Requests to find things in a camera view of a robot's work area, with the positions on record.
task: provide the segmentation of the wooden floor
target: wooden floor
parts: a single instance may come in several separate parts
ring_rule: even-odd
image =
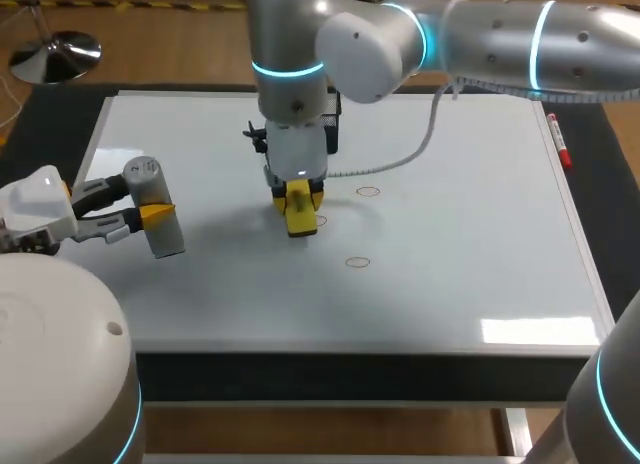
[[[201,0],[234,2],[234,0]],[[640,3],[640,0],[577,0]],[[35,37],[27,12],[0,11],[0,61]],[[96,36],[104,58],[81,82],[251,83],[245,16],[175,10],[50,9],[53,30]],[[20,100],[30,87],[0,71]],[[418,76],[412,82],[440,82]],[[12,112],[0,92],[0,121]],[[640,104],[607,106],[607,113],[640,182]],[[11,126],[2,131],[9,132]],[[534,438],[557,411],[530,411]],[[232,409],[148,408],[149,452],[397,453],[496,455],[500,442],[492,415],[481,409]]]

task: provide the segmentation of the red marker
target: red marker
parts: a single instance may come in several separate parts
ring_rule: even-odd
[[[568,171],[571,169],[571,166],[573,166],[573,163],[571,162],[571,156],[569,155],[567,146],[564,143],[564,137],[562,137],[562,132],[560,131],[560,125],[558,124],[556,115],[549,114],[547,116],[547,122],[549,123],[549,130],[551,131],[553,143],[556,145],[556,150],[558,151],[560,164],[562,164],[562,168],[565,171]]]

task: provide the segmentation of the white cable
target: white cable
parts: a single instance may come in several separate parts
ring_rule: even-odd
[[[20,115],[20,113],[22,112],[22,103],[16,98],[16,96],[13,95],[13,92],[11,92],[11,89],[9,89],[9,85],[7,84],[7,81],[5,80],[5,78],[0,76],[0,80],[2,81],[4,90],[7,91],[7,95],[11,98],[13,102],[16,103],[16,106],[17,106],[16,112],[14,112],[9,119],[0,123],[0,129],[2,129],[4,126],[9,124],[11,121],[13,121],[16,117]]]
[[[427,128],[427,133],[422,139],[420,146],[416,151],[399,161],[392,162],[391,164],[386,164],[384,166],[374,167],[372,169],[364,169],[360,171],[346,171],[346,172],[330,172],[327,174],[329,178],[337,178],[337,177],[352,177],[352,176],[367,176],[369,174],[378,174],[380,172],[390,171],[391,169],[397,169],[398,167],[404,166],[405,164],[409,164],[411,161],[419,157],[424,150],[429,145],[429,141],[431,141],[431,136],[433,135],[433,131],[436,126],[436,116],[438,114],[438,104],[440,103],[440,99],[445,92],[452,86],[451,83],[444,84],[436,91],[433,96],[433,100],[431,101],[431,115],[429,116],[429,127]],[[457,97],[460,88],[454,86],[454,98]]]

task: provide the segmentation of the blue led ring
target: blue led ring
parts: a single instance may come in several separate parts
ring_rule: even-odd
[[[611,410],[609,409],[609,405],[607,404],[607,400],[604,397],[604,390],[602,389],[602,376],[600,374],[600,359],[601,358],[602,358],[602,351],[600,351],[600,355],[598,356],[598,365],[596,367],[596,380],[597,380],[597,384],[598,384],[598,396],[600,397],[600,404],[602,405],[602,410],[604,411],[605,416],[607,416],[607,420],[609,421],[609,424],[611,424],[611,427],[613,428],[613,431],[618,436],[618,439],[620,439],[620,441],[629,450],[629,452],[631,454],[633,454],[633,456],[638,461],[640,461],[640,452],[638,452],[638,450],[635,448],[635,446],[633,444],[631,444],[631,441],[629,441],[629,439],[627,439],[627,436],[624,435],[624,432],[622,432],[622,429],[620,429],[620,426],[618,426],[618,423],[614,419],[613,414],[611,413]]]
[[[407,16],[409,16],[409,19],[411,19],[413,23],[418,27],[418,31],[420,32],[420,37],[422,38],[422,60],[420,61],[420,65],[418,66],[418,69],[420,69],[424,64],[424,61],[427,59],[427,46],[428,46],[427,34],[426,32],[424,32],[424,28],[422,27],[422,24],[420,24],[420,21],[418,20],[416,15],[413,12],[411,12],[409,9],[399,6],[398,4],[394,4],[393,2],[383,2],[381,5],[387,6],[387,7],[393,7],[394,9],[398,9],[399,11],[404,12]]]
[[[308,76],[309,74],[313,74],[314,72],[318,72],[323,67],[322,63],[320,63],[320,64],[317,64],[317,65],[315,65],[313,67],[309,67],[307,69],[301,69],[299,71],[272,71],[270,69],[265,69],[264,67],[260,67],[255,62],[253,62],[252,64],[253,64],[253,68],[257,72],[259,72],[260,74],[263,74],[263,75],[269,76],[269,77],[281,77],[281,78],[292,78],[292,77]]]
[[[138,384],[138,413],[136,414],[136,420],[133,423],[133,428],[131,429],[131,434],[129,434],[129,439],[127,439],[127,442],[125,443],[124,447],[122,448],[122,451],[120,451],[120,454],[118,455],[116,460],[113,461],[113,464],[120,464],[120,462],[127,455],[127,452],[129,451],[129,448],[131,447],[131,443],[133,442],[133,438],[135,437],[136,432],[138,432],[138,426],[140,424],[140,416],[141,415],[142,415],[142,389],[140,389],[140,385]]]
[[[538,85],[538,50],[540,49],[540,39],[542,38],[542,29],[544,29],[544,23],[549,16],[551,6],[556,1],[549,1],[543,7],[538,16],[538,22],[536,23],[535,31],[533,31],[533,40],[531,41],[531,54],[529,55],[529,82],[531,87],[536,91],[540,90]]]

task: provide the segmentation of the metal chair base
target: metal chair base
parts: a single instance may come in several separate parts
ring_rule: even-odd
[[[32,41],[11,56],[9,67],[18,79],[31,84],[56,84],[86,74],[100,62],[102,47],[88,34],[55,32],[47,42]]]

